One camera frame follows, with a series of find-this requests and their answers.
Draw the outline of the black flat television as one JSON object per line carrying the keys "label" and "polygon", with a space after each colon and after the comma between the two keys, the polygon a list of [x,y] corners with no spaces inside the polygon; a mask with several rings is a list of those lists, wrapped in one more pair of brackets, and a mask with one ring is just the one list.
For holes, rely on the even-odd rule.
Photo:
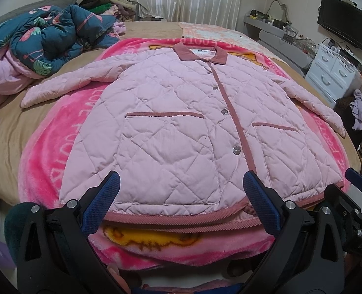
{"label": "black flat television", "polygon": [[362,50],[362,9],[343,0],[321,0],[317,23]]}

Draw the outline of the pink quilted jacket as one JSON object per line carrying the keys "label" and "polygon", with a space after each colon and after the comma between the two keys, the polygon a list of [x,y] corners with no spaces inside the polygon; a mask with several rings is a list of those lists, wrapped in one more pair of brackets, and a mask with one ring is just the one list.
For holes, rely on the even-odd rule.
{"label": "pink quilted jacket", "polygon": [[59,199],[79,198],[116,171],[120,190],[108,221],[249,220],[247,171],[293,202],[313,202],[343,183],[298,104],[345,135],[341,118],[291,78],[222,48],[177,43],[111,56],[33,86],[21,107],[91,82],[106,88],[78,130]]}

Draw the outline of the blue floral comforter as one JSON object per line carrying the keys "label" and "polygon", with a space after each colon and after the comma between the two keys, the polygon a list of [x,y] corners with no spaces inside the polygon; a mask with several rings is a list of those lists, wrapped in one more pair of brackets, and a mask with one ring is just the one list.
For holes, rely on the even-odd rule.
{"label": "blue floral comforter", "polygon": [[46,5],[1,23],[0,105],[83,52],[112,46],[125,31],[115,16],[78,5]]}

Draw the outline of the white drawer cabinet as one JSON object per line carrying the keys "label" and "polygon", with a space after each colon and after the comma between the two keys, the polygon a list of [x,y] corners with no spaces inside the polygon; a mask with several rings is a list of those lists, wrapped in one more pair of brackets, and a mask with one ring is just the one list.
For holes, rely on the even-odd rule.
{"label": "white drawer cabinet", "polygon": [[358,69],[324,44],[318,47],[305,80],[331,108],[338,99],[362,88],[362,75]]}

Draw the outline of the pile of folded clothes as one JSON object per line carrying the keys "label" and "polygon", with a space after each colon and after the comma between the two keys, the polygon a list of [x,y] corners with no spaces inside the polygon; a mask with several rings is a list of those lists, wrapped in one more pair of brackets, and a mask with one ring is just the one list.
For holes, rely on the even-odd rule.
{"label": "pile of folded clothes", "polygon": [[118,21],[135,21],[138,4],[132,0],[82,0],[79,7],[96,15],[112,15]]}

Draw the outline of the tan bed sheet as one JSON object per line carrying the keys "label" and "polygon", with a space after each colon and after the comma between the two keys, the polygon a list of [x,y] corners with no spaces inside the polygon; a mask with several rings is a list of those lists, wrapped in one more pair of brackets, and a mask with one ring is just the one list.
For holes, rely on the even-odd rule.
{"label": "tan bed sheet", "polygon": [[[176,22],[128,22],[122,38],[183,38],[182,28]],[[279,58],[270,58],[297,83],[314,93],[307,81]],[[20,107],[24,94],[16,94],[0,107],[0,199],[7,204],[18,202],[17,174],[23,149],[47,116],[54,102],[33,106],[24,112]]]}

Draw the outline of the pink cartoon fleece blanket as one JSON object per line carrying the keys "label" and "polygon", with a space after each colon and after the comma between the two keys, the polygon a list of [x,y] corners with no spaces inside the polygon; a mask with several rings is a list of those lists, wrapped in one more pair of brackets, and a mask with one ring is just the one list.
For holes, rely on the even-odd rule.
{"label": "pink cartoon fleece blanket", "polygon": [[[223,42],[192,38],[129,38],[109,47],[93,62],[120,54],[172,47],[177,43],[198,50],[219,47],[229,54],[291,78],[280,66],[262,54]],[[21,156],[18,187],[22,201],[38,202],[47,208],[56,208],[67,203],[59,199],[67,159],[78,130],[105,88],[104,82],[91,82],[53,98],[55,105],[28,140]],[[321,140],[325,150],[337,162],[343,179],[343,183],[337,185],[346,188],[344,170],[348,166],[348,159],[340,143],[340,138],[346,134],[338,134],[325,120],[303,104],[298,104],[298,109],[307,125]],[[322,197],[323,193],[313,202],[294,203],[309,206]],[[204,266],[226,257],[260,254],[272,244],[273,238],[262,228],[250,202],[249,210],[249,220],[230,216],[208,224],[182,226],[120,223],[108,221],[105,216],[102,226],[90,237],[90,241],[104,261],[115,262],[126,270],[156,267],[167,261]]]}

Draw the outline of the peach kitty blanket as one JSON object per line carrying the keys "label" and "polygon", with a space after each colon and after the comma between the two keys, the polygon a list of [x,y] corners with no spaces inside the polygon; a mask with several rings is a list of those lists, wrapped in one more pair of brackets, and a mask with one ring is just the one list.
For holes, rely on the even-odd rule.
{"label": "peach kitty blanket", "polygon": [[182,35],[185,38],[200,38],[203,40],[220,41],[258,52],[269,58],[277,59],[277,56],[270,50],[266,49],[258,42],[239,31],[210,24],[195,24],[187,22],[179,22],[178,24],[182,28]]}

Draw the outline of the grey headboard cushion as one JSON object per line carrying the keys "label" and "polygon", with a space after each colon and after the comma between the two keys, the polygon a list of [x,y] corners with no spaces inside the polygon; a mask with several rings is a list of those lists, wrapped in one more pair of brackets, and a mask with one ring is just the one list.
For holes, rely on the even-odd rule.
{"label": "grey headboard cushion", "polygon": [[0,24],[2,24],[14,17],[17,17],[23,13],[27,13],[29,11],[37,9],[39,7],[52,5],[52,6],[57,6],[59,8],[64,9],[67,5],[76,4],[77,1],[78,0],[42,0],[42,1],[34,2],[34,3],[28,4],[28,5],[24,5],[20,8],[17,8],[13,11],[10,11],[9,13],[6,13],[6,14],[0,16]]}

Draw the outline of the grey curved shelf unit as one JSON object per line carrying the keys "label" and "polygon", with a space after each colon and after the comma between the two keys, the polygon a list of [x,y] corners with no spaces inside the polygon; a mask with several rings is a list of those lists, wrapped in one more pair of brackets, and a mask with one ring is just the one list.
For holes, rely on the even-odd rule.
{"label": "grey curved shelf unit", "polygon": [[285,32],[266,22],[245,15],[243,19],[246,35],[271,51],[302,77],[307,75],[312,57],[284,39]]}

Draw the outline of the lilac cloth on chair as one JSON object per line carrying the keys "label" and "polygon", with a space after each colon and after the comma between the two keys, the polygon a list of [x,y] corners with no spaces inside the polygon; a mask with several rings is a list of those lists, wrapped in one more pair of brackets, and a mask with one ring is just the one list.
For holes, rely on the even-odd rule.
{"label": "lilac cloth on chair", "polygon": [[353,130],[362,130],[362,92],[355,90],[353,92],[354,100],[350,103],[352,115],[354,116]]}

